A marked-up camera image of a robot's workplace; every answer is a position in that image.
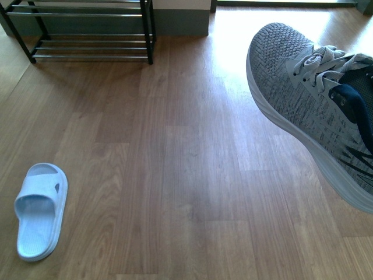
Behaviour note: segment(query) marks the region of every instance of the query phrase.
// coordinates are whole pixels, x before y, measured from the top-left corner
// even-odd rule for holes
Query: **white slipper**
[[[38,261],[52,253],[61,231],[67,192],[66,175],[56,165],[38,163],[29,169],[14,203],[21,259]]]

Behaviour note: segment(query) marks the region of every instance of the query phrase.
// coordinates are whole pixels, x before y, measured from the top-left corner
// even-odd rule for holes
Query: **sneaker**
[[[373,58],[271,23],[252,40],[246,66],[264,115],[306,146],[344,200],[373,213]]]

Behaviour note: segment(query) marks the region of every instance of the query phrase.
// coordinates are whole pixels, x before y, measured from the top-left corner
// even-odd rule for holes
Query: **shoe rack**
[[[66,60],[124,60],[148,61],[153,64],[153,50],[156,42],[152,0],[14,0],[7,7],[0,4],[0,12],[6,24],[19,42],[31,63],[40,59]],[[25,43],[13,17],[33,17],[40,29],[41,36],[35,44]],[[139,22],[141,34],[101,34],[99,32],[52,34],[48,31],[46,18],[59,19],[100,18],[101,22],[119,20],[121,26]]]

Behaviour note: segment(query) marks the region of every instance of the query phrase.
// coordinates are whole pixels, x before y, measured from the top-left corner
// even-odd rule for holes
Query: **shoelace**
[[[317,48],[312,54],[299,61],[294,67],[294,75],[298,75],[301,67],[304,67],[306,73],[302,77],[303,81],[310,80],[312,86],[316,86],[318,92],[321,93],[325,90],[324,77],[338,81],[347,71],[369,65],[373,65],[373,58],[368,55],[346,54],[344,51],[337,50],[333,45],[326,45]]]

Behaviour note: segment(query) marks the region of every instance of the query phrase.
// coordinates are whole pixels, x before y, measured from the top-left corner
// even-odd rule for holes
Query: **wooden floor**
[[[373,215],[345,203],[248,89],[254,34],[284,22],[373,55],[356,9],[218,8],[208,37],[160,37],[154,65],[30,65],[0,34],[0,279],[372,279]],[[59,243],[19,259],[29,167],[69,180]]]

